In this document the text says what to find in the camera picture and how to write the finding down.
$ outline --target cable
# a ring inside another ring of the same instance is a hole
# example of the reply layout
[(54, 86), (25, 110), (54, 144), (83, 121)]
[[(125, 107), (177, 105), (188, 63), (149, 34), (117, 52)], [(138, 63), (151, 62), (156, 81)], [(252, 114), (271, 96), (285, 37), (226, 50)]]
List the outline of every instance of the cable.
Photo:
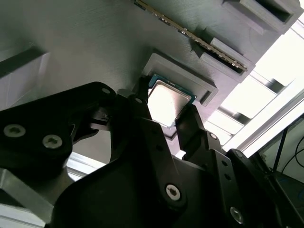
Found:
[(302, 151), (304, 151), (304, 149), (301, 149), (301, 150), (298, 151), (294, 156), (292, 156), (291, 159), (289, 159), (289, 161), (286, 163), (286, 165), (285, 165), (284, 168), (282, 169), (282, 172), (281, 172), (282, 174), (283, 174), (285, 168), (287, 167), (287, 165), (291, 162), (291, 160), (292, 160), (294, 157), (296, 157), (299, 153), (301, 153)]
[(296, 146), (296, 149), (295, 149), (295, 152), (294, 152), (294, 155), (295, 155), (295, 159), (296, 159), (296, 162), (300, 165), (300, 166), (302, 166), (303, 168), (304, 168), (304, 165), (302, 165), (300, 162), (299, 162), (299, 160), (298, 160), (298, 158), (297, 158), (297, 151), (298, 151), (298, 148), (299, 148), (299, 146), (300, 146), (300, 144), (301, 144), (301, 142), (304, 140), (304, 136), (302, 137), (302, 139), (299, 141), (299, 143), (297, 144), (297, 146)]

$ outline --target silver screw head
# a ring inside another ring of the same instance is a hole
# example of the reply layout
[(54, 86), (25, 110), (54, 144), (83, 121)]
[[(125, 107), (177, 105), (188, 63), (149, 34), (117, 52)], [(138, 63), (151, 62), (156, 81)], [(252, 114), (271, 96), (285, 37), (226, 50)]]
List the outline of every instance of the silver screw head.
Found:
[(181, 198), (179, 189), (172, 184), (166, 186), (166, 193), (173, 201), (178, 201)]
[(57, 149), (62, 145), (62, 139), (55, 134), (49, 134), (42, 140), (43, 145), (49, 149)]
[(244, 218), (238, 209), (231, 207), (230, 214), (238, 224), (242, 225), (244, 223)]
[(236, 152), (236, 154), (237, 154), (237, 156), (239, 158), (243, 158), (244, 157), (243, 153), (241, 153), (240, 151), (235, 151), (235, 152)]
[(217, 136), (214, 133), (210, 133), (210, 136), (214, 139), (218, 139)]
[(135, 98), (135, 101), (137, 101), (138, 103), (142, 103), (143, 101), (139, 98)]
[(103, 88), (102, 91), (106, 94), (109, 94), (110, 93), (110, 90), (106, 89), (106, 88)]
[(4, 134), (10, 138), (18, 138), (25, 135), (25, 128), (19, 124), (9, 124), (3, 129)]

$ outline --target cpu processor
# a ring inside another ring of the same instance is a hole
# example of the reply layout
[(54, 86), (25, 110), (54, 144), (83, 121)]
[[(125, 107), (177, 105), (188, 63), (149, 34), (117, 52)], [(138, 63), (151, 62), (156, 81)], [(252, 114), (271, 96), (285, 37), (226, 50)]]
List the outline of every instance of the cpu processor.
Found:
[(148, 107), (151, 117), (161, 125), (171, 128), (182, 110), (196, 99), (188, 90), (154, 74), (149, 83)]

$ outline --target metal cpu lid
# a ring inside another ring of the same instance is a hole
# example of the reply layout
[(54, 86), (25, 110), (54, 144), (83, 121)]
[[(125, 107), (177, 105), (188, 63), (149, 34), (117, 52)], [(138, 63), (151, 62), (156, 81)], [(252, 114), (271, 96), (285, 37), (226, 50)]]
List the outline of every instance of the metal cpu lid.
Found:
[(192, 100), (191, 95), (157, 80), (149, 91), (148, 107), (151, 117), (165, 127), (172, 127), (183, 108)]

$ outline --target black cable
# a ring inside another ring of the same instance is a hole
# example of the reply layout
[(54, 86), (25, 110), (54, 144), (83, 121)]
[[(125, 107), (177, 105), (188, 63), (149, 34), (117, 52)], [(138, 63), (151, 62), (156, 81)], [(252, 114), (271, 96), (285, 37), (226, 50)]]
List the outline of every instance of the black cable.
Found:
[(298, 148), (299, 148), (299, 146), (300, 146), (300, 144), (301, 144), (301, 142), (302, 142), (303, 140), (304, 140), (304, 136), (302, 137), (302, 139), (301, 139), (301, 140), (299, 141), (299, 143), (297, 144), (296, 149), (295, 149), (295, 152), (294, 152), (294, 155), (295, 155), (296, 162), (297, 162), (301, 167), (304, 168), (304, 165), (302, 165), (302, 164), (299, 162), (298, 158), (297, 158), (297, 151), (298, 151)]
[(294, 156), (292, 156), (291, 159), (289, 159), (289, 161), (286, 163), (286, 165), (285, 165), (284, 168), (282, 169), (282, 172), (281, 172), (282, 174), (283, 174), (285, 168), (287, 167), (287, 165), (291, 162), (291, 160), (292, 160), (294, 157), (296, 157), (299, 153), (301, 153), (302, 151), (304, 151), (304, 149), (301, 149), (301, 150), (298, 151)]
[(280, 161), (280, 157), (281, 157), (282, 150), (283, 150), (283, 147), (284, 147), (284, 143), (285, 143), (285, 139), (286, 139), (286, 136), (287, 136), (287, 132), (288, 132), (288, 127), (286, 127), (283, 130), (280, 146), (279, 146), (279, 149), (278, 149), (277, 154), (276, 154), (275, 164), (274, 164), (274, 168), (273, 168), (272, 172), (276, 172), (277, 167), (279, 165), (279, 161)]

